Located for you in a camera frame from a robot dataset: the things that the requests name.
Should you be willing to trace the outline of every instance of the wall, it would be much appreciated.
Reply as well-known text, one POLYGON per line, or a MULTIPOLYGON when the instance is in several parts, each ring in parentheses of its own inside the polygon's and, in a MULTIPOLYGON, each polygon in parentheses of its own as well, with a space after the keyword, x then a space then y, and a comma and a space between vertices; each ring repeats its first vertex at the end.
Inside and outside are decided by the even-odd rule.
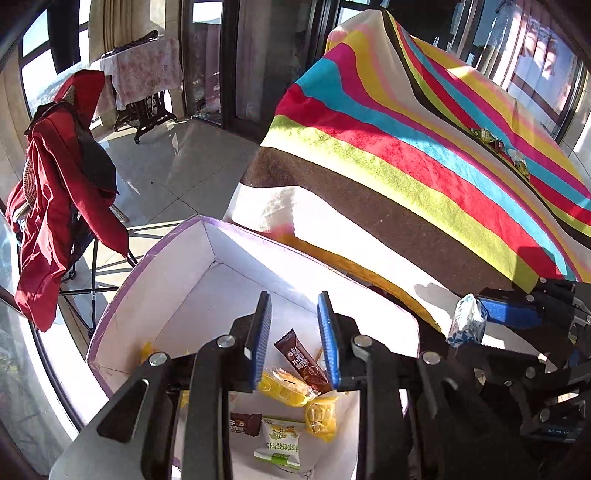
POLYGON ((8 194, 22 177, 29 114, 22 93, 18 52, 15 50, 0 72, 0 198, 8 194))

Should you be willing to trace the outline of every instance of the blue wrapped candy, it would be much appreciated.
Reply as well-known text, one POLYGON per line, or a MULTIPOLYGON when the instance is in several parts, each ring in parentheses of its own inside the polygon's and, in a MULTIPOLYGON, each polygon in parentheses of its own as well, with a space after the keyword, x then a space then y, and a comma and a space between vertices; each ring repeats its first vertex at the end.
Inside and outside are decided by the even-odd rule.
POLYGON ((482 343, 487 319, 488 312, 484 305, 469 293, 457 302, 447 343, 454 348, 466 342, 482 343))

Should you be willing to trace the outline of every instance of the green snack package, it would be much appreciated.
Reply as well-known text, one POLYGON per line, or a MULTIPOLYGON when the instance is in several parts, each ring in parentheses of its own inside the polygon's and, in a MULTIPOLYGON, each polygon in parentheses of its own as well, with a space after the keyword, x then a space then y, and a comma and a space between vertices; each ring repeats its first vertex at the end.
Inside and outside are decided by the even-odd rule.
POLYGON ((262 434, 265 446, 255 450, 255 458, 274 463, 291 471, 300 469, 298 441, 306 425, 297 421, 262 418, 262 434))

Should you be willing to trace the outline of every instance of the pink tablecloth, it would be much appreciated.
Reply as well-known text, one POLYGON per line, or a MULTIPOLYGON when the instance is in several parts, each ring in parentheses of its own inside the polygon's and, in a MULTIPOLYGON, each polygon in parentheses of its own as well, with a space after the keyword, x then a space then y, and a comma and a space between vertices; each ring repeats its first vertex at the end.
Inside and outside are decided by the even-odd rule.
POLYGON ((117 92, 117 110, 125 110, 125 105, 156 92, 179 89, 183 84, 178 40, 170 37, 161 37, 97 60, 92 69, 102 70, 107 78, 97 106, 98 113, 115 106, 111 84, 117 92))

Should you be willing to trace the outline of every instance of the snack wrapper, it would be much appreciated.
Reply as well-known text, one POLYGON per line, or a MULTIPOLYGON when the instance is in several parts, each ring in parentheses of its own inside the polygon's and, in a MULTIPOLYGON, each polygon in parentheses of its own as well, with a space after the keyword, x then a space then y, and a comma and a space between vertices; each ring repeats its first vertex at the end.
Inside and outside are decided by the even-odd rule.
MULTIPOLYGON (((150 355, 152 355, 153 353, 159 352, 159 351, 160 350, 158 350, 157 348, 154 348, 154 345, 152 345, 152 342, 145 342, 144 345, 142 346, 141 350, 139 351, 139 365, 143 364, 148 358, 150 358, 150 355)), ((188 390, 183 390, 181 392, 181 396, 178 401, 178 404, 179 404, 180 408, 185 408, 189 404, 189 391, 188 390)))
POLYGON ((305 425, 263 417, 261 426, 265 446, 255 450, 255 458, 297 472, 300 469, 299 440, 305 425))
POLYGON ((470 131, 472 135, 483 143, 491 143, 496 140, 486 128, 471 128, 470 131))
POLYGON ((332 386, 327 380, 326 375, 308 353, 308 350, 301 344, 293 329, 275 343, 275 348, 287 358, 288 362, 300 374, 300 377, 304 379, 304 382, 314 388, 314 390, 321 394, 332 390, 332 386))
POLYGON ((493 146, 497 153, 505 153, 505 144, 501 140, 495 140, 493 146))
POLYGON ((527 180, 530 179, 530 171, 527 168, 527 162, 525 161, 525 157, 523 153, 513 148, 507 150, 507 154, 513 161, 513 165, 515 165, 515 169, 521 173, 527 180))
POLYGON ((306 404, 306 431, 330 442, 336 435, 336 401, 339 397, 322 397, 306 404))
POLYGON ((257 437, 261 432, 261 418, 260 413, 230 413, 230 432, 257 437))
POLYGON ((472 293, 457 302, 447 343, 459 347, 466 342, 482 343, 488 312, 472 293))
POLYGON ((318 396, 318 392, 304 381, 276 367, 262 373, 257 390, 290 407, 303 407, 318 396))

